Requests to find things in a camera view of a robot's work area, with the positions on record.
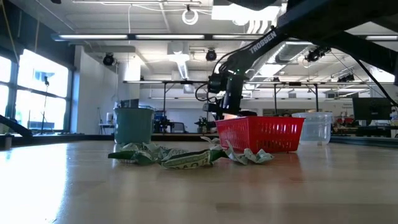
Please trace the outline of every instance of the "ceiling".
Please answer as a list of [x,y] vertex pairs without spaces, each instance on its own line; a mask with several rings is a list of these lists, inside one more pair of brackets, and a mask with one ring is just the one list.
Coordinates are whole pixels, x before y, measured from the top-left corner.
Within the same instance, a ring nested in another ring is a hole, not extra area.
[[[62,0],[61,5],[52,4],[49,0],[10,0],[31,16],[39,18],[45,25],[63,34],[120,34],[129,32],[128,17],[130,16],[131,33],[204,33],[204,34],[232,34],[245,33],[248,25],[237,26],[231,21],[214,21],[208,14],[199,13],[198,22],[192,26],[182,21],[182,11],[169,11],[184,9],[185,6],[164,6],[165,17],[162,12],[151,11],[141,7],[105,6],[102,4],[77,4],[72,0]],[[201,6],[192,6],[194,9],[211,10],[212,0],[201,0]],[[160,6],[146,6],[160,10]],[[372,22],[348,30],[356,35],[397,35],[395,32],[376,25]],[[170,62],[167,57],[167,41],[90,41],[92,46],[127,46],[133,45],[142,55],[146,67],[142,74],[145,79],[154,78],[159,74],[171,76],[173,70],[178,70],[175,62]],[[398,50],[397,42],[383,42],[386,47]],[[190,60],[187,67],[192,70],[211,71],[214,62],[205,60],[205,53],[209,48],[216,50],[218,55],[223,55],[239,48],[241,41],[191,41],[188,42]],[[304,52],[297,59],[286,66],[280,73],[281,81],[311,80],[327,81],[330,75],[345,69],[345,66],[356,67],[354,60],[349,56],[333,49],[333,54],[327,54],[318,62],[308,67],[303,61]],[[125,54],[120,60],[127,60]],[[360,70],[356,74],[366,80],[367,77]]]

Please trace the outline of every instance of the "workbench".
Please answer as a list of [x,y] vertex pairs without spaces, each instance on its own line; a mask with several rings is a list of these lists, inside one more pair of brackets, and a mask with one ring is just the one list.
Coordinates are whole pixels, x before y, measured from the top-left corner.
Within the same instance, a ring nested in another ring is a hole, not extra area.
[[[207,142],[158,142],[199,151]],[[398,151],[329,144],[164,170],[108,159],[112,141],[0,152],[0,223],[395,223]]]

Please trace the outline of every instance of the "red basket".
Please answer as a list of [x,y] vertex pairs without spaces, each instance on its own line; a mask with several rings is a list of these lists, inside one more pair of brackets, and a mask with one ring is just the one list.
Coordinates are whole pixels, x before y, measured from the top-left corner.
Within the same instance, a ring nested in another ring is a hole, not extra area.
[[228,147],[228,140],[235,151],[250,148],[253,153],[260,149],[266,152],[296,151],[303,123],[304,118],[261,116],[216,121],[221,146]]

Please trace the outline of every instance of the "clear plastic container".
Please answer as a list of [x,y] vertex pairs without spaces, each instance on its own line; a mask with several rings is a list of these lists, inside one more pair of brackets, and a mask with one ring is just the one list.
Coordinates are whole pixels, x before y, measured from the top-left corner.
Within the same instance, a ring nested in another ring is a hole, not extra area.
[[300,144],[326,145],[330,141],[333,113],[295,113],[294,118],[305,118]]

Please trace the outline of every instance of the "wooden table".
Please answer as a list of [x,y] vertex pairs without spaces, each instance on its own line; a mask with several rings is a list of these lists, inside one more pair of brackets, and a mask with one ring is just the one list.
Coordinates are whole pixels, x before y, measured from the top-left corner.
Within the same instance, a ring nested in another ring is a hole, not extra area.
[[92,141],[0,152],[0,223],[398,222],[393,149],[301,146],[264,165],[195,170],[118,164],[112,151]]

